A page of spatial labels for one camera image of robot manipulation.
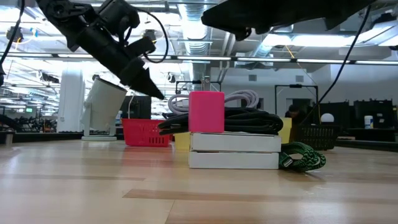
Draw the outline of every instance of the black basket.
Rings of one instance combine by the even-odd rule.
[[[333,149],[340,130],[340,126],[300,125],[292,128],[292,140],[314,150]]]

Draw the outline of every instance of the green cable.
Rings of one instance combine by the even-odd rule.
[[[301,159],[293,159],[290,155],[300,154]],[[292,142],[282,145],[282,151],[279,154],[279,167],[281,169],[290,169],[296,172],[306,172],[323,167],[326,164],[326,158],[311,146],[301,142]]]

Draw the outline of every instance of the pink box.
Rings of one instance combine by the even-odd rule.
[[[189,94],[190,132],[224,132],[224,93],[217,91],[192,91]]]

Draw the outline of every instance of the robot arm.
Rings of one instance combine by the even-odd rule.
[[[67,38],[74,52],[81,47],[114,73],[123,85],[149,96],[164,99],[144,69],[141,55],[155,51],[148,37],[131,44],[127,29],[140,24],[138,11],[124,0],[107,0],[96,11],[90,4],[69,0],[36,0],[46,18]]]
[[[296,22],[325,18],[330,30],[376,0],[227,0],[205,11],[204,25],[235,34],[236,40],[286,27]]]

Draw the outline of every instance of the wooden tabletop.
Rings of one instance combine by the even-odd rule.
[[[320,170],[189,169],[124,142],[0,148],[0,223],[398,223],[398,154],[336,148]]]

